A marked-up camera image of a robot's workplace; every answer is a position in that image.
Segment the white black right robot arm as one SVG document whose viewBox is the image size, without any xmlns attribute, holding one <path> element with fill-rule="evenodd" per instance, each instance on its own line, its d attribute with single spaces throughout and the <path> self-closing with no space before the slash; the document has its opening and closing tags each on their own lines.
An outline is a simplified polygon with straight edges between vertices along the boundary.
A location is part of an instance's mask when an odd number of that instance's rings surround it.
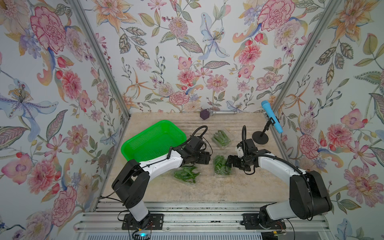
<svg viewBox="0 0 384 240">
<path fill-rule="evenodd" d="M 226 166 L 242 170 L 246 175 L 255 174 L 256 169 L 261 168 L 288 184 L 287 201 L 260 208 L 256 222 L 263 228 L 269 228 L 283 219 L 310 221 L 314 216 L 327 213 L 333 208 L 319 172 L 300 169 L 268 150 L 259 150 L 251 139 L 237 145 L 237 154 L 228 156 Z"/>
</svg>

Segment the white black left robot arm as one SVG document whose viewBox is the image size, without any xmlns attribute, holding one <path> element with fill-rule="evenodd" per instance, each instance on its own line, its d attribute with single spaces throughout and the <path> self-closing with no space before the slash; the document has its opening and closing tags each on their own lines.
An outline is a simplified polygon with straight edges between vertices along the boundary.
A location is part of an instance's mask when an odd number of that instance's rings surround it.
<svg viewBox="0 0 384 240">
<path fill-rule="evenodd" d="M 206 148 L 204 137 L 191 136 L 184 143 L 170 147 L 168 153 L 153 160 L 141 163 L 130 160 L 112 183 L 113 193 L 118 196 L 136 223 L 147 224 L 150 212 L 143 198 L 150 181 L 181 167 L 209 164 L 212 154 L 207 152 Z"/>
</svg>

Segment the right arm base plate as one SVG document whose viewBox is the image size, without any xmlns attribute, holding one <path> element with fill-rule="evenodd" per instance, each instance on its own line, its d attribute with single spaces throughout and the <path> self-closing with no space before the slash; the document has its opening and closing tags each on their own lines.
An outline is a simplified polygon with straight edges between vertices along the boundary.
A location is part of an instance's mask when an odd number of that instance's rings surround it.
<svg viewBox="0 0 384 240">
<path fill-rule="evenodd" d="M 284 220 L 271 220 L 268 216 L 259 213 L 242 214 L 243 220 L 240 225 L 244 226 L 246 230 L 285 230 L 286 224 Z"/>
</svg>

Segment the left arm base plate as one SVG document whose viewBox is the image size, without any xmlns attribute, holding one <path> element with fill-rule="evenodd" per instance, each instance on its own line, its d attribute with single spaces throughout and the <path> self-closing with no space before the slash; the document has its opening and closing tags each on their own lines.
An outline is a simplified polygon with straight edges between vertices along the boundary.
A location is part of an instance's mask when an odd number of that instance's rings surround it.
<svg viewBox="0 0 384 240">
<path fill-rule="evenodd" d="M 132 214 L 126 214 L 122 223 L 122 230 L 162 230 L 164 214 L 149 213 L 143 220 L 137 221 Z"/>
</svg>

